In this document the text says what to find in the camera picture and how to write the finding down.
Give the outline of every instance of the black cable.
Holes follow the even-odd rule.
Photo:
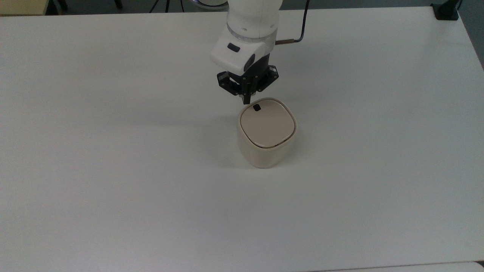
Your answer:
[[[306,16],[307,16],[307,8],[309,7],[309,0],[306,1],[306,7],[304,8],[304,17],[302,18],[302,29],[301,29],[301,37],[299,39],[294,40],[295,43],[298,43],[303,40],[304,37],[304,28],[306,27]]]
[[[275,44],[276,45],[284,45],[284,44],[292,44],[292,43],[298,43],[300,41],[303,40],[303,37],[304,37],[304,29],[306,27],[306,16],[307,16],[307,9],[309,8],[309,1],[310,0],[306,0],[306,6],[304,8],[304,17],[302,18],[302,28],[301,28],[301,36],[299,37],[299,39],[297,40],[294,40],[294,39],[288,39],[288,40],[279,40],[279,41],[275,41]]]
[[[154,3],[154,5],[152,6],[151,10],[150,10],[150,13],[154,10],[156,4],[158,3],[159,0],[156,0],[156,2]]]

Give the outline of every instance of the black button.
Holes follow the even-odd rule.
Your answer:
[[[230,43],[227,45],[227,48],[229,48],[230,50],[234,51],[234,52],[238,52],[241,48],[236,46],[235,44],[233,43]]]

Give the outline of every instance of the table surface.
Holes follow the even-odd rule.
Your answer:
[[[302,11],[281,12],[279,39]],[[0,18],[3,271],[302,272],[484,259],[484,72],[430,7],[310,10],[255,98],[288,158],[237,148],[224,13]]]
[[[476,262],[463,262],[368,268],[354,270],[353,272],[484,272],[484,268]]]
[[[0,15],[44,15],[49,0],[0,0]]]

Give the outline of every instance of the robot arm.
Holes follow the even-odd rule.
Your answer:
[[[227,26],[211,53],[213,62],[226,72],[219,73],[219,85],[243,97],[263,91],[278,78],[269,66],[274,48],[282,0],[229,0]]]

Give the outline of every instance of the black clamp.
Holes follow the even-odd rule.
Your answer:
[[[456,21],[459,18],[455,6],[459,0],[448,0],[443,4],[431,4],[434,9],[435,19],[444,21]]]
[[[257,76],[238,76],[230,72],[217,74],[218,85],[232,95],[241,95],[244,105],[250,104],[251,95],[256,91],[265,90],[278,77],[277,69],[273,65],[269,65],[263,73]]]

